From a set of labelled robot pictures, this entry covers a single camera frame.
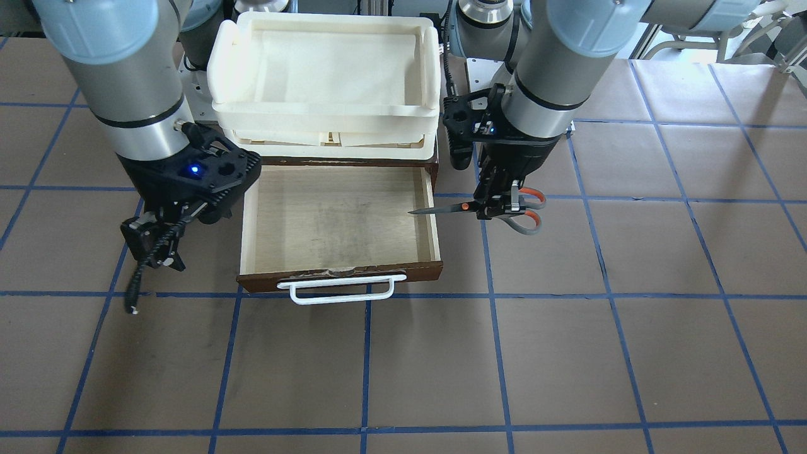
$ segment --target white box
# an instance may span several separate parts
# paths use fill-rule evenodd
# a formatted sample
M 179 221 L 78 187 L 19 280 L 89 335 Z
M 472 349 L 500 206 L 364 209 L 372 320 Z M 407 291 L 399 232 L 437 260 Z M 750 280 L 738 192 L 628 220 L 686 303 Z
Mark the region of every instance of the white box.
M 437 31 L 423 18 L 247 12 L 207 67 L 229 139 L 266 156 L 433 155 Z

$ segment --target plastic container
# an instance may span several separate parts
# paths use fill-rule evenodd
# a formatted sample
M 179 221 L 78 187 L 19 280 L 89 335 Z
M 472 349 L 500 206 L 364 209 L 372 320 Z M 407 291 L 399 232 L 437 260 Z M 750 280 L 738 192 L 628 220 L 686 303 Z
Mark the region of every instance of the plastic container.
M 207 70 L 225 134 L 265 156 L 433 155 L 437 31 L 423 18 L 246 12 Z

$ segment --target tiled floor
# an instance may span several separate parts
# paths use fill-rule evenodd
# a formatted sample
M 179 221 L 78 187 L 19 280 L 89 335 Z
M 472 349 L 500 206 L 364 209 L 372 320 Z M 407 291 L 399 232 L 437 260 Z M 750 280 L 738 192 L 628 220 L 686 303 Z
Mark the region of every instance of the tiled floor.
M 794 83 L 615 61 L 536 237 L 440 217 L 441 280 L 312 308 L 239 290 L 236 216 L 130 317 L 137 194 L 50 45 L 0 40 L 0 452 L 805 453 Z

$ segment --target drawer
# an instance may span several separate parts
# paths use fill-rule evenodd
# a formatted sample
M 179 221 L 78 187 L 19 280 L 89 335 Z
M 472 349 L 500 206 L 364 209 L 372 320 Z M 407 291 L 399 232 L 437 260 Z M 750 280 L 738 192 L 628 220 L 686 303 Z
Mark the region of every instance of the drawer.
M 238 282 L 248 292 L 291 287 L 295 302 L 310 304 L 335 301 L 303 301 L 296 292 L 388 282 L 391 294 L 400 276 L 436 280 L 434 215 L 408 214 L 432 206 L 424 167 L 263 166 L 244 199 Z

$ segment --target drawer handle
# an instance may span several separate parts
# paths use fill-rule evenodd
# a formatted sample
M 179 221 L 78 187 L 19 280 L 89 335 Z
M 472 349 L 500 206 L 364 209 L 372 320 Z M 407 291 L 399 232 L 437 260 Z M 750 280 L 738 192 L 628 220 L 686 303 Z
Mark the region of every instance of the drawer handle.
M 349 303 L 352 301 L 386 300 L 395 292 L 395 282 L 406 280 L 406 275 L 377 275 L 360 277 L 342 277 L 336 279 L 300 280 L 294 282 L 281 282 L 278 288 L 289 291 L 291 300 L 298 305 L 326 305 L 329 303 Z M 365 293 L 361 295 L 335 295 L 317 296 L 314 298 L 301 298 L 297 296 L 298 288 L 333 287 L 337 285 L 380 284 L 387 282 L 390 287 L 382 293 Z

